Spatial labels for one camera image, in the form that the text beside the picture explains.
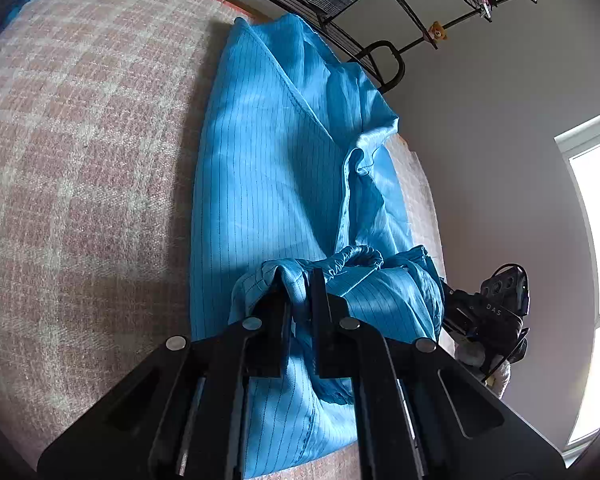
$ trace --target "mattress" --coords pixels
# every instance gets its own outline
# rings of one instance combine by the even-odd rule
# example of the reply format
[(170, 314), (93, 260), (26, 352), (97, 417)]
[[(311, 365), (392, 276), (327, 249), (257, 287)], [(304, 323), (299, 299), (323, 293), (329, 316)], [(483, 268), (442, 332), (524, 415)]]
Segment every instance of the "mattress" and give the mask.
[[(238, 16), (251, 19), (222, 0), (34, 0), (0, 36), (0, 428), (32, 466), (189, 333), (192, 174)], [(443, 275), (426, 176), (400, 137), (387, 147)], [(356, 467), (348, 447), (277, 475)]]

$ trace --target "black device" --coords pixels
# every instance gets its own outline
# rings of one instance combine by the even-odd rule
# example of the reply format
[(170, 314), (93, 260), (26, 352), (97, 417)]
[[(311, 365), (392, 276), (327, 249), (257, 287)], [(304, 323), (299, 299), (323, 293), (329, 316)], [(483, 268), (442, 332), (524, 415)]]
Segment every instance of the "black device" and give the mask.
[[(435, 341), (349, 317), (321, 269), (310, 303), (318, 375), (352, 379), (363, 480), (564, 478), (560, 453)], [(170, 338), (49, 445), (40, 477), (241, 479), (248, 383), (282, 377), (289, 333), (277, 291), (216, 338)]]
[[(453, 290), (446, 283), (443, 289), (444, 327), (484, 346), (485, 359), (480, 367), (483, 381), (505, 360), (514, 363), (525, 356), (529, 329), (523, 328), (522, 318), (529, 312), (529, 286), (522, 266), (500, 266), (475, 294)], [(497, 355), (502, 358), (492, 367)]]

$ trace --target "blue striped garment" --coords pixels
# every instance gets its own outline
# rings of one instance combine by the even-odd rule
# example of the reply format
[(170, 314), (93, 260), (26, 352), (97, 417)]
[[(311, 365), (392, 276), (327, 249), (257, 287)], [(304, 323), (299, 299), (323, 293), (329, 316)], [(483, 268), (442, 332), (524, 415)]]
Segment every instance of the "blue striped garment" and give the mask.
[(236, 20), (200, 142), (190, 319), (193, 339), (221, 333), (277, 270), (292, 300), (284, 377), (250, 383), (247, 478), (356, 439), (350, 381), (323, 381), (312, 369), (311, 268), (325, 269), (328, 291), (385, 336), (438, 336), (440, 283), (424, 248), (405, 252), (411, 230), (383, 146), (396, 131), (397, 116), (360, 66), (339, 62), (300, 18)]

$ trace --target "white wall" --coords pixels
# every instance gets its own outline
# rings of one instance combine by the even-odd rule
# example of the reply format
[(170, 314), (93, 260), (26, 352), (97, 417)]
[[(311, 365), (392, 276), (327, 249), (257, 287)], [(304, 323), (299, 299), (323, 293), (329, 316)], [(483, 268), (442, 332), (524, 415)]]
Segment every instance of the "white wall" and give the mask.
[[(408, 1), (426, 25), (467, 9)], [(341, 22), (363, 41), (417, 37), (390, 4), (366, 0)], [(493, 20), (457, 25), (437, 52), (408, 51), (407, 74), (386, 97), (429, 177), (450, 284), (473, 292), (502, 263), (526, 267), (529, 350), (505, 400), (561, 447), (584, 390), (594, 311), (584, 219), (554, 137), (600, 113), (600, 0), (514, 0)]]

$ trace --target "small brown plush toy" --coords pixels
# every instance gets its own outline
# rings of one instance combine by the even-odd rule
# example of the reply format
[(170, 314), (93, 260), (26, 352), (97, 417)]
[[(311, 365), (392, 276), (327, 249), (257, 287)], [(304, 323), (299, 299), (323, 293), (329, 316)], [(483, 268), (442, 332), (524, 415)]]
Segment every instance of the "small brown plush toy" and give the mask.
[(429, 27), (429, 37), (436, 43), (440, 40), (446, 40), (446, 31), (440, 25), (440, 22), (433, 22), (433, 25)]

